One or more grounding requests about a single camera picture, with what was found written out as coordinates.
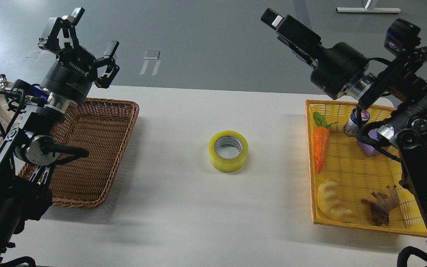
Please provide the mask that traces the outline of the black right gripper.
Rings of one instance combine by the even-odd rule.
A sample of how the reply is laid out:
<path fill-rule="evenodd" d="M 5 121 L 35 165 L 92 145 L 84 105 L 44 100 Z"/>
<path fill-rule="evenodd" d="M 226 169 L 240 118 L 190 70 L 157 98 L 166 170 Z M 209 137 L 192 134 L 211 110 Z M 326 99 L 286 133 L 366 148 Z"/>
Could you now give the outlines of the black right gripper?
<path fill-rule="evenodd" d="M 275 30 L 277 39 L 314 70 L 311 82 L 336 100 L 355 86 L 369 66 L 369 59 L 345 42 L 321 46 L 321 37 L 291 15 L 281 16 L 267 8 L 261 21 Z M 310 56 L 301 49 L 313 49 Z"/>

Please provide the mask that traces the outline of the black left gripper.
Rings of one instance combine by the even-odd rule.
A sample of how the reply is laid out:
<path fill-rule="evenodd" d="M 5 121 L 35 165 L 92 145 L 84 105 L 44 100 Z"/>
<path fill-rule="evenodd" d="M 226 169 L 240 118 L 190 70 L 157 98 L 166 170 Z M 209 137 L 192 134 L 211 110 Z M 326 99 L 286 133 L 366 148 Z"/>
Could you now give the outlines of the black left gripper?
<path fill-rule="evenodd" d="M 83 7 L 76 7 L 71 15 L 49 18 L 38 41 L 39 49 L 58 56 L 40 86 L 78 106 L 85 101 L 93 83 L 98 88 L 107 89 L 120 70 L 114 58 L 119 41 L 112 40 L 105 49 L 103 57 L 98 59 L 80 46 L 76 26 L 84 13 Z M 58 38 L 60 33 L 64 40 L 69 40 L 64 43 L 64 47 L 60 46 Z M 104 73 L 98 78 L 93 63 L 96 69 L 106 67 Z"/>

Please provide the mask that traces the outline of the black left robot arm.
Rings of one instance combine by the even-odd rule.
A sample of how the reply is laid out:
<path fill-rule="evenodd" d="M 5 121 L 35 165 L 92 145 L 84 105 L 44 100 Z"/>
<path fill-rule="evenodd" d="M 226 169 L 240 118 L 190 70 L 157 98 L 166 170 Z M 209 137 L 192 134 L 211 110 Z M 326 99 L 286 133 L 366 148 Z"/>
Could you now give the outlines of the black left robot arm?
<path fill-rule="evenodd" d="M 119 42 L 110 42 L 98 59 L 79 44 L 76 26 L 84 11 L 77 7 L 71 15 L 48 20 L 38 46 L 56 60 L 39 93 L 22 80 L 9 88 L 0 76 L 0 267 L 36 266 L 32 257 L 3 263 L 2 255 L 15 246 L 11 237 L 24 230 L 25 222 L 40 220 L 52 205 L 55 167 L 89 156 L 88 150 L 62 145 L 50 132 L 64 122 L 71 105 L 83 104 L 93 83 L 107 89 L 120 69 L 114 59 Z"/>

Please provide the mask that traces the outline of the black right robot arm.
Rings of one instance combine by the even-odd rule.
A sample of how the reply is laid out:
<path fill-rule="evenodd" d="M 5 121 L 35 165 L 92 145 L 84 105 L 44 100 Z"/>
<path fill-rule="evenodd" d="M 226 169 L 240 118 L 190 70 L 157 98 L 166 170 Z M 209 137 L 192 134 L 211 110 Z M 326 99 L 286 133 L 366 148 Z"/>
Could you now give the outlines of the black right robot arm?
<path fill-rule="evenodd" d="M 398 149 L 400 185 L 413 194 L 427 229 L 427 82 L 416 75 L 427 61 L 427 47 L 420 47 L 420 28 L 403 19 L 390 25 L 384 47 L 395 59 L 376 58 L 386 69 L 375 76 L 365 74 L 370 59 L 359 51 L 344 42 L 323 47 L 315 32 L 290 15 L 283 17 L 268 8 L 261 20 L 275 30 L 278 40 L 297 58 L 313 68 L 312 83 L 333 100 L 351 96 L 361 110 L 370 108 L 384 93 L 401 101 L 390 118 L 361 127 L 358 140 Z M 411 255 L 427 262 L 427 253 L 405 247 L 399 253 L 397 266 L 407 266 Z"/>

